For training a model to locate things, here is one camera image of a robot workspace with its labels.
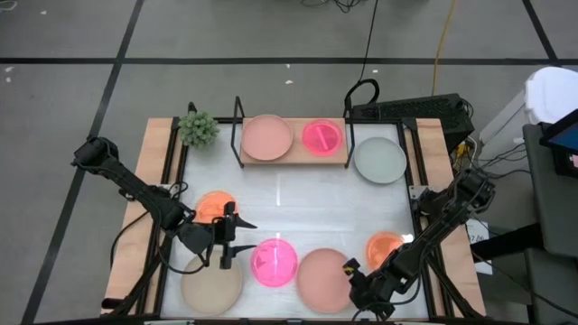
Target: black floor line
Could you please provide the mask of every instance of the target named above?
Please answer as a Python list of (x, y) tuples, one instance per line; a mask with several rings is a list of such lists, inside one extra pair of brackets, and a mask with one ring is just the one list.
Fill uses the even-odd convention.
[[(368, 64), (433, 65), (434, 58), (368, 58)], [(363, 58), (0, 58), (0, 64), (132, 64), (132, 65), (233, 65), (233, 64), (362, 64)], [(578, 59), (475, 59), (442, 58), (439, 65), (541, 66), (577, 64)]]
[(44, 261), (36, 277), (36, 282), (34, 283), (33, 291), (26, 304), (26, 309), (24, 310), (24, 315), (22, 317), (21, 324), (28, 325), (33, 324), (40, 304), (42, 302), (42, 297), (44, 291), (46, 290), (46, 285), (48, 285), (48, 280), (51, 277), (52, 269), (54, 268), (54, 263), (58, 257), (58, 251), (61, 248), (62, 241), (64, 240), (64, 234), (66, 233), (66, 228), (69, 225), (70, 216), (74, 210), (74, 205), (76, 204), (76, 198), (79, 196), (80, 184), (84, 179), (84, 172), (81, 170), (76, 170), (74, 177), (72, 178), (72, 184), (66, 199), (64, 200), (64, 206), (62, 207), (61, 215), (56, 223), (56, 228), (52, 234), (51, 242), (48, 246), (48, 251), (44, 256)]
[[(105, 114), (107, 113), (108, 103), (112, 96), (113, 90), (117, 83), (118, 74), (120, 68), (122, 67), (121, 60), (126, 55), (126, 50), (128, 49), (128, 44), (135, 31), (136, 21), (138, 20), (138, 15), (143, 8), (144, 0), (136, 0), (133, 13), (130, 16), (128, 26), (126, 27), (125, 36), (121, 42), (120, 48), (118, 50), (117, 59), (108, 77), (107, 85), (105, 86), (102, 98), (100, 99), (100, 104), (98, 105), (98, 110), (95, 115), (92, 127), (90, 128), (89, 135), (98, 135), (102, 122), (104, 120)], [(64, 206), (59, 216), (58, 222), (56, 223), (56, 228), (52, 234), (51, 242), (48, 246), (46, 256), (42, 263), (42, 267), (38, 276), (36, 277), (36, 282), (34, 283), (33, 291), (30, 295), (28, 303), (26, 304), (26, 309), (22, 318), (21, 324), (28, 325), (33, 324), (36, 319), (36, 315), (42, 303), (42, 297), (46, 291), (46, 286), (51, 277), (52, 269), (56, 263), (58, 253), (61, 250), (62, 241), (66, 235), (66, 229), (69, 225), (70, 217), (72, 216), (72, 211), (74, 210), (74, 205), (76, 204), (76, 199), (79, 196), (80, 186), (84, 179), (84, 172), (81, 170), (76, 170), (74, 178), (72, 179), (72, 184), (70, 185), (69, 192), (64, 201)]]
[(558, 60), (558, 57), (556, 56), (556, 53), (554, 52), (554, 48), (552, 47), (550, 40), (548, 40), (548, 36), (545, 34), (544, 27), (540, 23), (540, 19), (538, 19), (538, 15), (536, 14), (536, 10), (534, 9), (534, 6), (532, 6), (532, 3), (530, 2), (530, 0), (522, 0), (522, 3), (524, 4), (524, 7), (526, 8), (527, 14), (530, 17), (530, 21), (532, 21), (532, 24), (534, 25), (534, 29), (536, 30), (536, 34), (538, 35), (538, 38), (540, 39), (540, 42), (542, 43), (542, 46), (544, 47), (544, 51), (545, 51), (546, 55), (548, 56), (548, 59), (550, 59), (552, 61), (552, 63), (551, 63), (552, 65), (558, 65), (556, 63)]
[[(362, 64), (363, 58), (126, 58), (125, 64), (229, 65), (229, 64)], [(434, 58), (368, 58), (368, 64), (433, 65)], [(440, 59), (440, 65), (546, 65), (549, 59)]]
[(114, 64), (115, 58), (0, 58), (0, 64)]

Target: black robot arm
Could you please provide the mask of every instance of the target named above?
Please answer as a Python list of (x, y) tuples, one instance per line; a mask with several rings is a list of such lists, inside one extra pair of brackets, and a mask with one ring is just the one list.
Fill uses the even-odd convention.
[(213, 245), (223, 246), (220, 268), (229, 269), (235, 255), (254, 246), (229, 247), (235, 240), (235, 229), (256, 228), (235, 213), (235, 203), (223, 207), (223, 217), (210, 225), (193, 223), (196, 212), (171, 197), (171, 193), (157, 186), (144, 183), (119, 160), (115, 144), (104, 137), (90, 137), (75, 153), (73, 166), (116, 183), (125, 193), (143, 204), (153, 220), (169, 238), (177, 236), (194, 254), (200, 255)]
[(426, 257), (465, 223), (471, 213), (485, 211), (494, 194), (494, 185), (474, 170), (459, 174), (446, 190), (422, 193), (414, 208), (431, 216), (432, 222), (424, 232), (412, 243), (394, 250), (367, 276), (359, 271), (355, 258), (343, 266), (345, 274), (350, 276), (350, 299), (355, 306), (388, 319), (395, 311), (395, 303), (390, 302), (393, 293), (406, 293), (419, 278)]

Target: white container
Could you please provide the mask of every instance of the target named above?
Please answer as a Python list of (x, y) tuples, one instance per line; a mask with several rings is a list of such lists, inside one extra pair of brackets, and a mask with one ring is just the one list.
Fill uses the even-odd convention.
[[(478, 158), (493, 159), (500, 153), (524, 143), (522, 126), (540, 122), (555, 123), (578, 108), (578, 73), (548, 67), (534, 72), (526, 86), (480, 132), (483, 144)], [(524, 153), (512, 155), (521, 157)], [(489, 172), (503, 173), (527, 165), (526, 160), (501, 162), (489, 167)]]

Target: pink bowl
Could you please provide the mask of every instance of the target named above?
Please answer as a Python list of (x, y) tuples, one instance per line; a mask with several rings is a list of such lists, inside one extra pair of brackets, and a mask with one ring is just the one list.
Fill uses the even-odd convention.
[(297, 273), (297, 254), (283, 239), (267, 239), (253, 250), (251, 271), (259, 283), (280, 287), (289, 283)]
[(332, 121), (314, 120), (303, 129), (302, 141), (314, 155), (330, 156), (341, 146), (341, 130)]

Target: wooden shelf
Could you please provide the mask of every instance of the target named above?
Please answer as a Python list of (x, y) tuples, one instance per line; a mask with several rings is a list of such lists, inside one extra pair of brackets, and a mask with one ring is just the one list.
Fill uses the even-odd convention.
[[(243, 118), (243, 127), (251, 121), (252, 118)], [(324, 119), (332, 121), (341, 130), (342, 141), (341, 146), (337, 152), (331, 156), (317, 156), (309, 152), (302, 141), (303, 129), (306, 125), (317, 119)], [(249, 156), (245, 150), (243, 150), (243, 144), (241, 142), (241, 162), (247, 164), (345, 164), (347, 162), (348, 154), (348, 144), (347, 144), (347, 134), (345, 129), (345, 119), (344, 118), (324, 118), (324, 117), (311, 117), (311, 118), (291, 118), (287, 117), (284, 120), (289, 124), (293, 130), (293, 143), (289, 151), (273, 161), (259, 161), (251, 156)]]

